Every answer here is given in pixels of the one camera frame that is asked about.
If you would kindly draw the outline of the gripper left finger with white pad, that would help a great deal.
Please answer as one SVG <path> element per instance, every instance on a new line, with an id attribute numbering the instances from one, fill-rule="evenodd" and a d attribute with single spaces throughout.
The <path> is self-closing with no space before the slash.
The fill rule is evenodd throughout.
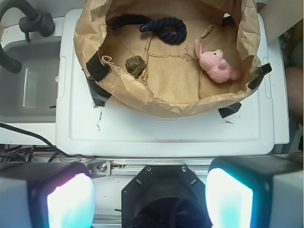
<path id="1" fill-rule="evenodd" d="M 83 163 L 0 165 L 2 228 L 89 228 L 95 201 L 95 185 Z"/>

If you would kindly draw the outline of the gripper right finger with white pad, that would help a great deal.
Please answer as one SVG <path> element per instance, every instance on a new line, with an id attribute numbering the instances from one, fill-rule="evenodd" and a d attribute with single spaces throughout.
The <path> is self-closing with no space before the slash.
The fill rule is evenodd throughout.
<path id="1" fill-rule="evenodd" d="M 217 228 L 302 228 L 302 155 L 219 156 L 206 178 L 206 204 Z"/>

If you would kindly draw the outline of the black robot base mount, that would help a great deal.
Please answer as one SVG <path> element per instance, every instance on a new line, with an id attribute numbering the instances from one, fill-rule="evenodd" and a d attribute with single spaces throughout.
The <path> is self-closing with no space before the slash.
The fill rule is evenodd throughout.
<path id="1" fill-rule="evenodd" d="M 147 165 L 121 191 L 123 228 L 210 228 L 205 183 L 186 165 Z"/>

